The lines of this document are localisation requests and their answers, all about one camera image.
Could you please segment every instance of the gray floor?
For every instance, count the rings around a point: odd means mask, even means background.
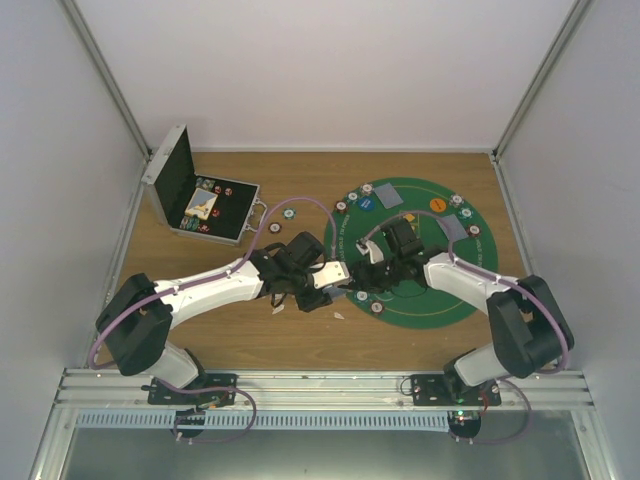
[[[482,436],[517,430],[520,413],[488,415]],[[207,432],[220,435],[223,432]],[[231,444],[176,444],[165,430],[83,429],[66,480],[338,480],[589,478],[567,414],[536,414],[511,444],[461,445],[432,432],[255,431]]]

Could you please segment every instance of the green mat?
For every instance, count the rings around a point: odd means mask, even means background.
[[[339,260],[347,262],[348,265],[362,259],[363,256],[355,246],[356,240],[362,238],[377,224],[396,213],[419,209],[432,211],[443,217],[455,214],[465,228],[471,225],[478,226],[480,235],[475,238],[468,237],[457,241],[454,244],[454,250],[458,256],[468,262],[493,271],[498,269],[498,252],[489,226],[480,215],[480,212],[469,202],[465,201],[458,208],[451,206],[449,199],[454,195],[453,191],[420,178],[383,178],[371,183],[374,187],[391,183],[402,198],[403,203],[386,209],[374,192],[366,197],[373,202],[373,209],[365,211],[358,205],[358,202],[365,197],[360,191],[360,186],[355,187],[351,192],[346,192],[343,200],[349,206],[348,211],[345,214],[333,214],[338,225],[337,255]],[[352,192],[358,195],[358,199],[355,201],[349,200],[347,197]],[[471,218],[461,218],[460,211],[463,208],[471,210]],[[446,248],[447,237],[435,219],[416,216],[416,218],[411,219],[410,223],[426,247],[439,245]],[[380,246],[385,258],[388,258],[389,249],[382,233],[374,235],[372,240]],[[324,243],[327,251],[330,251],[330,223],[327,224],[327,229],[325,230]],[[451,325],[467,318],[475,311],[475,308],[471,305],[452,295],[432,289],[425,290],[415,282],[409,281],[402,282],[397,287],[394,287],[393,292],[379,295],[369,294],[368,298],[363,301],[356,298],[356,292],[349,292],[347,298],[358,308],[376,318],[408,328],[437,328]],[[381,301],[384,304],[382,313],[374,314],[371,312],[370,305],[373,301]]]

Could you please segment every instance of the deck of cards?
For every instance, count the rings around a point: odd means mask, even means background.
[[[203,190],[202,188],[196,188],[184,213],[190,217],[198,217],[200,220],[207,220],[211,214],[211,210],[213,210],[213,205],[215,205],[217,198],[218,195],[213,192]]]

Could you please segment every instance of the wooden tabletop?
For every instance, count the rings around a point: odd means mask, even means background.
[[[367,181],[424,178],[460,193],[481,212],[498,246],[500,273],[524,273],[486,155],[200,153],[195,154],[195,165],[203,175],[260,184],[260,197],[268,205],[305,195],[331,208]],[[297,215],[286,222],[278,241],[287,242],[303,230],[322,239],[327,223],[323,211],[305,203],[294,207]],[[160,280],[220,267],[242,256],[252,238],[247,233],[240,247],[229,247],[178,236],[158,222],[145,199],[121,281],[139,272]],[[273,241],[274,236],[265,233],[258,245]],[[173,330],[170,341],[189,348],[206,368],[440,370],[452,358],[488,343],[490,335],[487,318],[478,312],[449,327],[413,330],[376,320],[344,297],[311,313],[298,311],[295,300],[287,299],[285,309],[275,315],[269,299],[263,298],[193,318]]]

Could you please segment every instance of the purple cable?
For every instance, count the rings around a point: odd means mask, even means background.
[[[504,445],[506,443],[513,442],[515,440],[519,440],[520,438],[524,437],[527,433],[529,433],[529,431],[531,430],[531,427],[533,426],[533,412],[532,412],[532,409],[531,409],[531,403],[529,402],[529,399],[524,394],[522,389],[520,387],[518,387],[515,383],[507,380],[506,378],[500,378],[500,379],[498,379],[498,381],[508,384],[511,388],[513,388],[518,393],[518,395],[520,395],[520,397],[524,401],[524,404],[525,404],[525,407],[526,407],[525,411],[526,411],[526,414],[527,414],[527,421],[524,424],[524,426],[522,427],[522,429],[518,433],[514,433],[513,435],[511,435],[509,437],[497,438],[497,439],[489,439],[489,440],[482,440],[482,439],[473,440],[473,439],[466,438],[466,437],[459,437],[459,436],[455,435],[453,432],[451,432],[451,430],[449,430],[449,435],[451,435],[451,437],[455,438],[456,441],[458,441],[459,439],[463,439],[463,440],[468,440],[469,444],[476,444],[476,445]]]
[[[229,271],[216,273],[216,274],[213,274],[213,275],[211,275],[209,277],[200,278],[198,280],[192,280],[191,282],[183,283],[180,286],[176,286],[174,288],[169,288],[167,290],[163,290],[162,292],[158,292],[158,293],[156,293],[154,295],[151,295],[149,297],[146,297],[146,298],[140,300],[139,302],[134,303],[129,308],[124,310],[120,315],[118,315],[113,320],[113,322],[111,322],[107,326],[107,328],[105,328],[98,335],[98,337],[96,338],[96,341],[91,346],[91,349],[89,350],[89,362],[88,362],[89,363],[89,367],[91,367],[93,370],[101,370],[103,368],[111,367],[112,365],[115,364],[115,362],[113,362],[113,361],[106,362],[106,363],[103,363],[103,364],[100,364],[100,365],[96,364],[95,358],[96,358],[96,355],[98,354],[98,349],[104,343],[106,338],[111,334],[111,332],[113,332],[118,327],[118,325],[120,325],[124,321],[125,318],[127,318],[129,315],[131,315],[136,310],[144,307],[145,305],[153,302],[154,300],[159,300],[162,297],[166,297],[167,295],[178,293],[179,291],[186,290],[187,288],[197,287],[198,285],[202,285],[204,283],[209,283],[209,282],[213,282],[215,280],[220,280],[221,278],[225,278],[225,277],[231,275],[232,273],[237,272],[249,260],[249,257],[251,256],[251,254],[255,250],[256,244],[258,243],[258,238],[262,234],[262,231],[265,229],[265,227],[267,225],[267,220],[269,220],[269,218],[271,218],[271,215],[273,215],[276,212],[276,210],[278,210],[279,208],[283,207],[284,205],[287,205],[288,203],[291,203],[291,202],[297,202],[297,201],[306,201],[306,202],[314,203],[314,204],[318,205],[322,210],[324,210],[324,212],[329,217],[329,222],[331,223],[331,227],[333,229],[332,239],[331,239],[331,258],[334,259],[336,257],[336,240],[338,238],[337,237],[338,236],[338,229],[337,229],[337,226],[336,226],[336,221],[334,220],[333,215],[331,215],[331,211],[327,207],[325,207],[322,203],[320,203],[318,200],[316,200],[315,198],[311,198],[311,197],[293,197],[293,198],[289,198],[287,200],[283,200],[282,202],[278,203],[275,207],[273,207],[271,210],[269,210],[267,212],[267,215],[265,216],[264,220],[260,223],[260,226],[258,227],[258,231],[256,232],[256,234],[253,237],[253,241],[249,245],[249,249],[247,250],[247,253],[245,253],[244,257],[242,257],[242,260],[240,260],[240,262],[238,262]]]
[[[187,443],[189,443],[189,445],[191,445],[192,443],[229,443],[229,442],[233,442],[234,440],[238,440],[239,438],[244,437],[247,433],[249,433],[249,430],[251,430],[253,425],[256,423],[256,418],[258,417],[258,407],[256,406],[256,401],[253,399],[253,397],[251,395],[249,395],[249,393],[245,392],[244,390],[240,390],[239,388],[235,388],[235,387],[209,387],[209,388],[200,388],[200,389],[197,389],[197,390],[185,390],[183,388],[174,387],[170,383],[167,383],[167,382],[165,382],[163,380],[159,380],[159,382],[162,383],[169,390],[173,390],[174,392],[181,393],[183,395],[199,395],[201,393],[211,393],[211,392],[237,393],[237,394],[242,395],[243,397],[245,397],[249,401],[249,403],[251,404],[251,409],[252,409],[251,419],[249,420],[249,423],[247,423],[247,426],[244,427],[242,429],[242,431],[240,433],[238,433],[237,435],[231,435],[231,436],[226,437],[226,438],[209,439],[209,440],[194,440],[194,439],[190,438],[189,441],[187,442]],[[176,421],[173,424],[173,434],[176,436],[176,441],[178,441],[178,442],[181,441],[180,440],[180,436],[178,434],[178,425],[179,424],[180,424],[180,417],[176,417]]]
[[[440,226],[443,228],[443,230],[447,233],[447,238],[451,237],[451,235],[450,235],[451,229],[449,228],[449,225],[447,225],[446,223],[444,223],[442,221],[441,217],[439,217],[439,216],[437,216],[437,215],[435,215],[435,214],[433,214],[431,212],[428,212],[426,210],[409,210],[407,212],[398,213],[398,214],[396,214],[396,215],[394,215],[392,217],[387,218],[384,222],[378,224],[369,233],[367,233],[364,236],[363,240],[364,241],[369,240],[375,233],[379,232],[384,225],[386,225],[387,223],[389,223],[390,221],[392,221],[392,220],[394,220],[396,218],[404,217],[405,215],[407,215],[409,213],[415,214],[415,215],[425,215],[427,217],[434,218],[440,224]],[[561,372],[562,370],[564,370],[567,367],[567,363],[569,362],[569,346],[567,344],[567,339],[565,338],[564,334],[562,333],[562,329],[558,325],[558,322],[556,321],[555,318],[553,318],[553,315],[551,314],[551,312],[547,309],[547,307],[545,307],[542,304],[542,302],[540,300],[538,300],[535,297],[535,295],[532,295],[530,292],[528,292],[527,290],[522,288],[520,285],[518,285],[516,283],[513,283],[513,282],[510,282],[509,280],[503,279],[500,275],[498,275],[496,273],[490,272],[489,270],[485,270],[484,268],[480,268],[480,267],[477,267],[476,265],[472,265],[472,264],[470,264],[468,262],[465,262],[460,257],[456,256],[456,254],[453,252],[453,242],[452,241],[449,241],[449,243],[447,245],[447,251],[449,253],[449,258],[451,259],[451,261],[455,265],[458,265],[463,270],[467,270],[468,272],[475,273],[476,275],[479,275],[479,276],[481,276],[483,278],[491,280],[492,282],[500,283],[502,285],[505,285],[505,286],[517,291],[524,298],[526,298],[531,303],[533,303],[535,305],[535,307],[538,310],[540,310],[540,312],[545,316],[545,318],[549,322],[549,325],[551,325],[551,328],[553,329],[554,333],[558,337],[558,341],[560,342],[560,348],[562,350],[562,356],[560,358],[560,362],[558,363],[558,365],[556,367],[554,367],[552,369],[548,369],[548,370],[540,370],[540,371],[538,371],[538,373],[544,374],[544,375],[551,375],[551,374],[554,374],[554,373]]]

